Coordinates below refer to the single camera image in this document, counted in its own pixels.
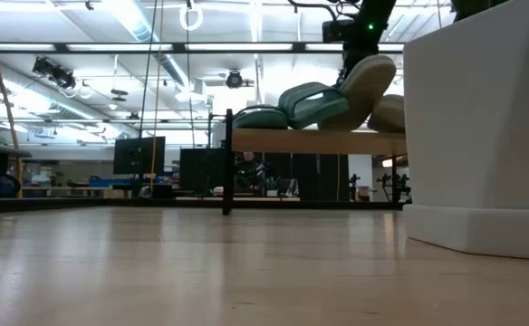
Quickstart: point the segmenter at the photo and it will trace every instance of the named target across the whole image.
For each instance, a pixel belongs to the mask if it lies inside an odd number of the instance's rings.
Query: black stand
[[[398,191],[398,161],[395,155],[391,157],[391,201],[393,203],[399,202],[399,191]]]
[[[226,138],[225,138],[225,189],[222,200],[222,214],[230,215],[235,195],[235,153],[232,151],[232,110],[226,110]]]

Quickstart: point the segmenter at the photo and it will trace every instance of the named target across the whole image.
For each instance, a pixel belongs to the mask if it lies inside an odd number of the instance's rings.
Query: computer monitor
[[[152,173],[153,138],[118,139],[113,155],[113,174]],[[154,173],[164,172],[166,138],[156,137]]]
[[[181,149],[180,189],[205,194],[224,185],[225,152],[222,149]]]

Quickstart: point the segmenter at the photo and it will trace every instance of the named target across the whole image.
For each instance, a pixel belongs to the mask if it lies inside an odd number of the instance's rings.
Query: fluorescent light
[[[59,122],[59,123],[101,123],[103,120],[98,119],[52,119],[53,122]]]
[[[149,50],[149,44],[146,43],[117,43],[117,44],[68,44],[67,48],[70,51],[91,51],[91,52],[113,52],[113,51],[124,51],[124,52],[143,52]],[[172,51],[174,47],[172,44],[152,44],[152,51],[157,51],[161,48],[162,51]]]
[[[53,44],[0,43],[0,51],[55,51]]]
[[[380,43],[381,52],[401,52],[403,51],[403,43]],[[327,51],[327,52],[343,52],[342,43],[309,43],[304,46],[306,51]]]
[[[189,51],[291,51],[289,43],[192,43]]]
[[[2,129],[8,129],[8,130],[11,129],[11,127],[9,127],[9,125],[4,124],[4,123],[0,123],[0,128],[2,128]],[[15,131],[19,131],[19,132],[29,132],[29,130],[28,130],[27,128],[22,127],[22,126],[19,126],[19,125],[14,125],[14,126],[13,126],[13,129],[14,129]]]
[[[176,96],[174,96],[174,97],[179,102],[206,101],[207,100],[207,96],[206,95],[197,94],[197,93],[194,93],[194,92],[187,92],[187,91],[182,91],[182,92],[176,94]]]
[[[341,53],[343,51],[343,44],[341,43],[321,43],[321,44],[306,44],[304,46],[306,51],[331,51]]]
[[[401,52],[403,51],[403,43],[380,43],[380,51],[383,52]]]
[[[9,122],[9,119],[8,118],[0,118],[0,122]],[[33,123],[33,122],[45,122],[45,120],[44,119],[26,119],[26,118],[18,119],[18,118],[15,118],[14,122]]]
[[[37,143],[20,143],[20,147],[39,147],[43,146],[43,144],[37,144]]]
[[[139,119],[110,120],[110,123],[140,123]],[[143,123],[154,123],[154,119],[145,119]]]

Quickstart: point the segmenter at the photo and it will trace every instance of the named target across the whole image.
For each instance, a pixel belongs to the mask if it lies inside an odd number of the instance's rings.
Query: wall
[[[349,177],[356,174],[358,187],[373,187],[373,170],[371,167],[371,155],[349,155]]]

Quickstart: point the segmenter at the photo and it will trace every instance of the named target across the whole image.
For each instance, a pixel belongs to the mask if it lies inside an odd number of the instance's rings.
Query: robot
[[[327,0],[335,4],[335,11],[328,5],[300,4],[288,0],[296,7],[322,8],[332,16],[332,20],[322,25],[322,40],[324,43],[343,42],[343,68],[339,74],[337,84],[340,85],[349,75],[353,67],[364,58],[378,54],[379,42],[383,32],[388,28],[388,20],[397,0]],[[510,0],[452,0],[456,11],[456,21],[479,14],[491,7]],[[357,14],[342,13],[343,5],[353,5]],[[350,19],[337,20],[339,15],[346,15]]]

